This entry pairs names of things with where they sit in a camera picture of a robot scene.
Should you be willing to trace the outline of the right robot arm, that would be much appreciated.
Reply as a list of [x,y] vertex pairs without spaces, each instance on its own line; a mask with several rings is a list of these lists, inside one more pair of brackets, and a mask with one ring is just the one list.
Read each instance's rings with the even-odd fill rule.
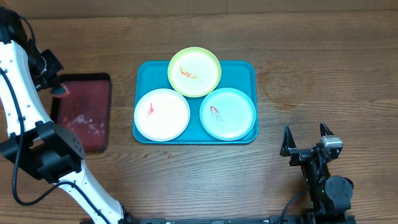
[[354,184],[346,177],[332,176],[327,166],[342,149],[343,141],[325,123],[320,123],[320,141],[310,149],[297,149],[289,127],[285,127],[280,155],[290,158],[290,166],[301,167],[308,188],[297,196],[309,193],[312,203],[311,208],[302,211],[302,223],[354,222],[346,214],[351,208]]

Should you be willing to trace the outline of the white pink plate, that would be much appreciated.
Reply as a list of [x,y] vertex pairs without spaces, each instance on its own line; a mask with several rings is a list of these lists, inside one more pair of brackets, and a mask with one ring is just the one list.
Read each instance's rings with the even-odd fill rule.
[[160,88],[146,93],[134,109],[134,124],[147,139],[166,142],[179,137],[190,120],[187,100],[177,91]]

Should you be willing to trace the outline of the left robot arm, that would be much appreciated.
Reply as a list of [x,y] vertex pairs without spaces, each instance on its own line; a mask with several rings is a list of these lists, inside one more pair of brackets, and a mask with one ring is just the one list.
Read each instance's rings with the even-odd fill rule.
[[[50,88],[54,95],[67,93],[58,77],[63,66],[51,50],[38,49],[35,36],[25,32],[28,25],[17,12],[1,8],[1,103],[9,136],[1,143],[1,154],[14,164],[14,200],[22,206],[35,205],[61,188],[92,223],[137,223],[95,179],[75,133],[54,123],[44,109],[38,91]],[[52,187],[33,201],[22,201],[17,193],[19,170]]]

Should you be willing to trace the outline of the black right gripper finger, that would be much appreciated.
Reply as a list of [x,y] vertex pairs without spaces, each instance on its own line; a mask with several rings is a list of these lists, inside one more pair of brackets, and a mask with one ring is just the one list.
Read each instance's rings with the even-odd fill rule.
[[280,150],[281,151],[296,150],[295,141],[293,139],[292,133],[288,125],[286,125],[284,129],[284,138]]
[[333,132],[328,128],[328,126],[324,122],[320,123],[320,135],[321,136],[333,135]]

